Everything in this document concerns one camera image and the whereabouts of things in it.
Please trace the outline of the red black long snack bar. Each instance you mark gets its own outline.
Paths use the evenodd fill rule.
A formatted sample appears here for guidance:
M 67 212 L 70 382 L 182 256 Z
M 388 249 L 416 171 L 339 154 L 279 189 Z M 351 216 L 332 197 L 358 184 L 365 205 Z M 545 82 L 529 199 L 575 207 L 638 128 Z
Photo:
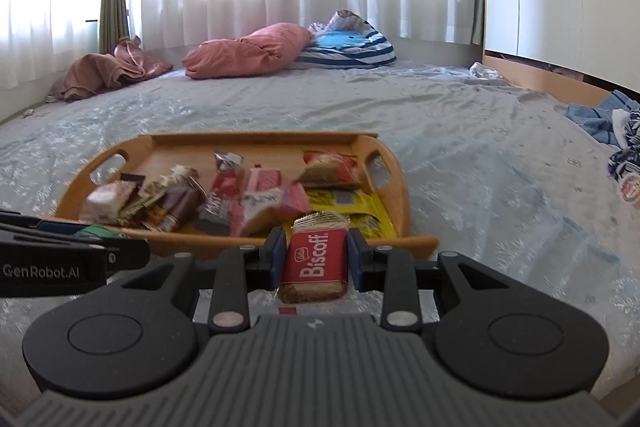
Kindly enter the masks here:
M 215 150 L 216 176 L 198 212 L 195 228 L 209 235 L 229 236 L 235 207 L 240 201 L 239 172 L 243 158 L 235 153 Z

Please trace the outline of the pink white cake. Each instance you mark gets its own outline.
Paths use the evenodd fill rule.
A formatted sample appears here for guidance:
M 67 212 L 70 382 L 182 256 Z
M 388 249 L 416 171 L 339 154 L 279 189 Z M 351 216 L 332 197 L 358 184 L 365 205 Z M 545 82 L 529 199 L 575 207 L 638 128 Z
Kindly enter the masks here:
M 231 235 L 251 236 L 286 225 L 311 213 L 309 198 L 300 183 L 267 191 L 245 192 L 233 209 Z

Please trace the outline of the yellow snack packet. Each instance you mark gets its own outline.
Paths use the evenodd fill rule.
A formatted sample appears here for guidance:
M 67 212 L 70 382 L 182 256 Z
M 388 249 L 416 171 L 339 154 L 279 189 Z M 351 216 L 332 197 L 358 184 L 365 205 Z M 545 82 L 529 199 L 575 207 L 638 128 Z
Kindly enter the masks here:
M 365 239 L 394 239 L 397 232 L 378 194 L 361 190 L 309 190 L 311 212 L 282 217 L 286 233 L 296 229 L 356 228 Z

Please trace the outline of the green snack packet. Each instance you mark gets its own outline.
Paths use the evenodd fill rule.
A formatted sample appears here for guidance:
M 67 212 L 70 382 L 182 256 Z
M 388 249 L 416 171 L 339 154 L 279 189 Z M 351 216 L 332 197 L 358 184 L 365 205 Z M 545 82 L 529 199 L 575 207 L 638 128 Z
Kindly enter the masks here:
M 126 239 L 127 235 L 117 230 L 102 227 L 102 225 L 88 225 L 74 233 L 75 236 L 85 239 Z

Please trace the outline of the red Biscoff biscuit packet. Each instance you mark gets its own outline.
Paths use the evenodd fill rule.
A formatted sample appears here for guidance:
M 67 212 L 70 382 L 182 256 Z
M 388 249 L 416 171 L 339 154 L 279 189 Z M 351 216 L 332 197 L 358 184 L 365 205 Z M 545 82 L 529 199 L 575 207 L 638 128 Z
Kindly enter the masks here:
M 282 303 L 323 303 L 345 295 L 348 229 L 348 218 L 333 211 L 294 222 L 278 289 Z

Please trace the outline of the white red printed pastry packet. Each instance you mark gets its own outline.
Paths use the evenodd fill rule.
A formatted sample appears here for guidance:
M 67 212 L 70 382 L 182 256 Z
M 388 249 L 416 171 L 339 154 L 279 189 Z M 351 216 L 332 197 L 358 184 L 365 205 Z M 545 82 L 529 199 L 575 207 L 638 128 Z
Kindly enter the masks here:
M 122 180 L 98 186 L 82 203 L 78 220 L 98 225 L 114 225 L 119 211 L 128 202 L 135 188 L 134 182 Z

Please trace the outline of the brown almond chocolate bar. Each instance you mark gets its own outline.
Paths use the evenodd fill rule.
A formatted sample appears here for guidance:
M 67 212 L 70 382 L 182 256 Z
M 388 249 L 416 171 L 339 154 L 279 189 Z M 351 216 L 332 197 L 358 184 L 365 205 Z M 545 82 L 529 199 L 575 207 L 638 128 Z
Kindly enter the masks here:
M 177 232 L 193 219 L 204 202 L 204 193 L 189 183 L 168 187 L 165 194 L 144 212 L 142 227 L 155 232 Z

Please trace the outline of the gold red nut packet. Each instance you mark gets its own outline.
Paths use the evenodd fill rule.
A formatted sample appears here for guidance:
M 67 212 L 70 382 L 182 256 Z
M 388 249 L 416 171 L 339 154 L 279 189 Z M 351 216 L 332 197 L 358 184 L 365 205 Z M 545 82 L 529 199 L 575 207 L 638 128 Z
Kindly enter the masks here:
M 306 188 L 357 188 L 361 185 L 355 156 L 326 150 L 306 150 L 305 168 L 297 181 Z

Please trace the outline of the red cracker packet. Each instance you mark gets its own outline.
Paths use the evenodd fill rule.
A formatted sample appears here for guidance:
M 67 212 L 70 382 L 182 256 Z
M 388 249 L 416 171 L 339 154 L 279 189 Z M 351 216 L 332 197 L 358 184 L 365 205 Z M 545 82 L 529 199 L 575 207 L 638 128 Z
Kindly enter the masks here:
M 273 190 L 282 184 L 282 173 L 277 168 L 265 168 L 255 165 L 247 170 L 243 191 L 259 193 Z

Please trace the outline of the gold foil snack bar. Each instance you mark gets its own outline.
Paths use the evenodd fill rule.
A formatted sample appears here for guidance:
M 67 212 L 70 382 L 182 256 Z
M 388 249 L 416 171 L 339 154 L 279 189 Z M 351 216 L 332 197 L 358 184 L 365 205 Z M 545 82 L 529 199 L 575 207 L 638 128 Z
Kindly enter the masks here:
M 135 223 L 143 220 L 148 210 L 165 196 L 167 186 L 160 182 L 153 182 L 138 194 L 131 202 L 122 207 L 117 213 L 116 223 L 121 227 L 131 228 Z

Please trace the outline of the white gold dotted candy packet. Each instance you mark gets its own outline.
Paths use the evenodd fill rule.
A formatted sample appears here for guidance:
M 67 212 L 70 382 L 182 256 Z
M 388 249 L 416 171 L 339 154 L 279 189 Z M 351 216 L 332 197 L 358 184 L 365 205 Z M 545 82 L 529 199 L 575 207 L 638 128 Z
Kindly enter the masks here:
M 170 169 L 170 173 L 163 174 L 160 177 L 160 185 L 162 187 L 171 187 L 189 182 L 191 179 L 198 179 L 198 170 L 188 166 L 175 165 Z

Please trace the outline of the dark red chocolate bar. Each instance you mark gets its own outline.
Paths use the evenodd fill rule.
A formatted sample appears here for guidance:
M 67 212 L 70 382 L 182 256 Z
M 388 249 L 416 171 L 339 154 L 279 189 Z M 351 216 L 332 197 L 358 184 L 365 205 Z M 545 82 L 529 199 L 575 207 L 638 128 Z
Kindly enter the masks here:
M 141 186 L 144 183 L 145 176 L 143 174 L 134 174 L 134 173 L 121 173 L 119 175 L 120 181 L 133 183 L 135 186 Z

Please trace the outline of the wooden serving tray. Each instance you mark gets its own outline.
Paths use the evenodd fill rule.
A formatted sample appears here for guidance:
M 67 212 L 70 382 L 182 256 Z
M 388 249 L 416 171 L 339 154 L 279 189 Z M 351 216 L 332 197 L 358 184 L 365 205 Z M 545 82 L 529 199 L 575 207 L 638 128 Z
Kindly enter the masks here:
M 438 248 L 433 235 L 411 236 L 408 186 L 395 155 L 378 141 L 375 133 L 338 131 L 242 131 L 186 132 L 142 134 L 119 142 L 91 159 L 70 181 L 58 202 L 54 217 L 77 221 L 86 197 L 98 186 L 91 173 L 115 155 L 124 158 L 124 165 L 111 175 L 141 174 L 152 182 L 171 167 L 183 165 L 198 172 L 198 182 L 209 188 L 217 174 L 215 150 L 224 150 L 243 157 L 239 182 L 247 171 L 258 165 L 281 171 L 282 178 L 296 179 L 305 168 L 303 155 L 307 150 L 322 150 L 354 156 L 358 162 L 363 191 L 380 196 L 397 236 L 393 239 L 370 239 L 375 246 L 397 246 L 411 251 L 414 257 L 427 259 Z

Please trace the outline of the snowflake bedspread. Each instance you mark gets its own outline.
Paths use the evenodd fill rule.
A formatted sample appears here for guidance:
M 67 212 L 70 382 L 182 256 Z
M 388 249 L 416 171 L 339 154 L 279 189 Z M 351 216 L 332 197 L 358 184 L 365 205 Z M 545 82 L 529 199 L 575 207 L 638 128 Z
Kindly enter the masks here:
M 611 352 L 604 397 L 639 372 L 639 213 L 608 148 L 550 96 L 409 63 L 194 81 L 182 72 L 55 103 L 1 128 L 1 205 L 45 216 L 102 150 L 139 134 L 374 132 L 406 175 L 411 231 L 593 315 Z

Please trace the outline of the mauve crumpled cloth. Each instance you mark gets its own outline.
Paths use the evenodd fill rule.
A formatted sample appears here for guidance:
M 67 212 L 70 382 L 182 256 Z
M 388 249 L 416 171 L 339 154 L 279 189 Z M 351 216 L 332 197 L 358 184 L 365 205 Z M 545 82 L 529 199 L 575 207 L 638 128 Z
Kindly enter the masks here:
M 78 58 L 64 77 L 53 83 L 48 97 L 66 103 L 85 100 L 160 77 L 171 69 L 170 63 L 146 54 L 139 37 L 124 37 L 112 53 L 89 53 Z

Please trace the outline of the crumpled clear plastic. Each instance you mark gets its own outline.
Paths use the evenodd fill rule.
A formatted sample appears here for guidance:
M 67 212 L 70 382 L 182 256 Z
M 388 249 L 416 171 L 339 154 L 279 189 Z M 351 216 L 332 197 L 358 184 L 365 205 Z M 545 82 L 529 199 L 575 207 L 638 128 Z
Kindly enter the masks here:
M 475 62 L 469 68 L 469 73 L 475 78 L 484 80 L 498 80 L 502 78 L 497 69 L 484 65 L 481 62 Z

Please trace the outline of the pink pillow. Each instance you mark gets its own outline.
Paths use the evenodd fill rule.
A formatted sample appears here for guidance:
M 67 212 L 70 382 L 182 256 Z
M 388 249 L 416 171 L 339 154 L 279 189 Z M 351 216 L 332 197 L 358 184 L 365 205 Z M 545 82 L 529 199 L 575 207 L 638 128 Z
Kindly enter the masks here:
M 252 77 L 290 66 L 310 43 L 306 28 L 276 23 L 237 39 L 203 42 L 182 59 L 192 79 Z

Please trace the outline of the blue striped pillow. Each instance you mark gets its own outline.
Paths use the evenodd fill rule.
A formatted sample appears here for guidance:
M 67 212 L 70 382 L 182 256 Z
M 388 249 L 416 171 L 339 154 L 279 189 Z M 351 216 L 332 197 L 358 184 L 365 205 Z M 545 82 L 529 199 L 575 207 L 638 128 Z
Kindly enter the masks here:
M 327 23 L 312 23 L 308 31 L 309 44 L 293 68 L 368 69 L 396 61 L 390 40 L 352 11 L 337 10 Z

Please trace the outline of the blue clothes pile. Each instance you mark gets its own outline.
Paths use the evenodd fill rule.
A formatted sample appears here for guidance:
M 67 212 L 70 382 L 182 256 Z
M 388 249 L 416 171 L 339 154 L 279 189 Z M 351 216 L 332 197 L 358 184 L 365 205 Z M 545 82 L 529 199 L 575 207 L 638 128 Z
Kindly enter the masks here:
M 600 104 L 567 106 L 565 116 L 597 142 L 613 147 L 606 171 L 618 197 L 639 208 L 639 103 L 622 91 L 612 91 Z

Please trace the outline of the wooden bed frame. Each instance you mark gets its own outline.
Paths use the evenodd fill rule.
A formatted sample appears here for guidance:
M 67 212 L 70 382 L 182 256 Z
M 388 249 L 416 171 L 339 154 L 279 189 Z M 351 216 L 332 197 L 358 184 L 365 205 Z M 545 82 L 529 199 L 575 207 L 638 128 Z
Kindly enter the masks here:
M 484 54 L 483 64 L 495 69 L 506 81 L 516 87 L 547 93 L 565 104 L 594 107 L 610 95 L 610 92 L 585 81 L 504 58 Z

